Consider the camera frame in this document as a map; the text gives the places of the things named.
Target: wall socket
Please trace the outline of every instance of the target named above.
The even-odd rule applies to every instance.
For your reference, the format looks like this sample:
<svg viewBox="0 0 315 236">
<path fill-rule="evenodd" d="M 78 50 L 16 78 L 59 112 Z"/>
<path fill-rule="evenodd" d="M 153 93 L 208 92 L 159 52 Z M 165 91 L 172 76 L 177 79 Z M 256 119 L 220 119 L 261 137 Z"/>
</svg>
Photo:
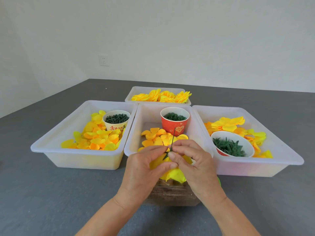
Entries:
<svg viewBox="0 0 315 236">
<path fill-rule="evenodd" d="M 99 62 L 101 66 L 109 66 L 108 55 L 99 55 Z"/>
</svg>

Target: person's left hand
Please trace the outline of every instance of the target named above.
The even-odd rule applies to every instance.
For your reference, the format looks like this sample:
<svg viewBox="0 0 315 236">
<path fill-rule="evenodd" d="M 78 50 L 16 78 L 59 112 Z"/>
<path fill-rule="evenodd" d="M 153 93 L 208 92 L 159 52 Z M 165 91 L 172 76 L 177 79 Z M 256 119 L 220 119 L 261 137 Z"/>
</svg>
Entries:
<svg viewBox="0 0 315 236">
<path fill-rule="evenodd" d="M 167 146 L 149 146 L 128 157 L 123 182 L 113 198 L 123 208 L 140 206 L 149 196 L 158 179 L 168 170 L 178 167 L 175 162 L 164 162 L 154 170 L 150 162 L 162 155 Z"/>
</svg>

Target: gray tabletop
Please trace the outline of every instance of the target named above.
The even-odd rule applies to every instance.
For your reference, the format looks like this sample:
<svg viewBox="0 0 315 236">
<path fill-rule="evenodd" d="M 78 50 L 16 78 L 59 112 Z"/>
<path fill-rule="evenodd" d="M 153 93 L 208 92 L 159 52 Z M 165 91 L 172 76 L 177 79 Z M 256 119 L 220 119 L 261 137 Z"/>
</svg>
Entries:
<svg viewBox="0 0 315 236">
<path fill-rule="evenodd" d="M 315 232 L 315 93 L 89 79 L 0 119 L 0 235 L 74 235 L 113 197 L 118 170 L 56 167 L 31 144 L 86 100 L 124 101 L 133 86 L 184 88 L 192 105 L 242 107 L 301 155 L 272 178 L 219 176 L 227 196 L 262 235 Z M 195 207 L 141 206 L 119 235 L 220 235 Z"/>
</svg>

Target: person's right hand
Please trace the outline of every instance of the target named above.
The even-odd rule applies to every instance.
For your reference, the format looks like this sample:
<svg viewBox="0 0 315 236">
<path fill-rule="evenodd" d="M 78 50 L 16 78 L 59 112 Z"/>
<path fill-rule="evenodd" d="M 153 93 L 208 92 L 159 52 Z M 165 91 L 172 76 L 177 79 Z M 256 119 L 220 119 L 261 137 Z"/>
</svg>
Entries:
<svg viewBox="0 0 315 236">
<path fill-rule="evenodd" d="M 193 166 L 188 164 L 180 154 L 191 157 L 196 163 Z M 216 175 L 212 156 L 195 141 L 178 140 L 174 142 L 172 152 L 169 152 L 168 156 L 178 164 L 192 191 L 207 207 L 218 205 L 226 199 Z"/>
</svg>

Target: fingernail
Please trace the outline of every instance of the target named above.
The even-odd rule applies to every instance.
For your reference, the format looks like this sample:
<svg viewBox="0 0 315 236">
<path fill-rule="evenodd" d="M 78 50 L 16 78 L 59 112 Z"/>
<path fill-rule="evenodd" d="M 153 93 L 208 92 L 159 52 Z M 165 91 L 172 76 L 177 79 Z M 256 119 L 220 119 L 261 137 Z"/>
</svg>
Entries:
<svg viewBox="0 0 315 236">
<path fill-rule="evenodd" d="M 168 154 L 168 157 L 173 160 L 175 158 L 175 153 L 174 152 L 169 152 Z"/>
<path fill-rule="evenodd" d="M 178 165 L 177 165 L 175 162 L 173 162 L 173 163 L 171 164 L 171 169 L 175 169 L 176 167 L 178 167 Z"/>
</svg>

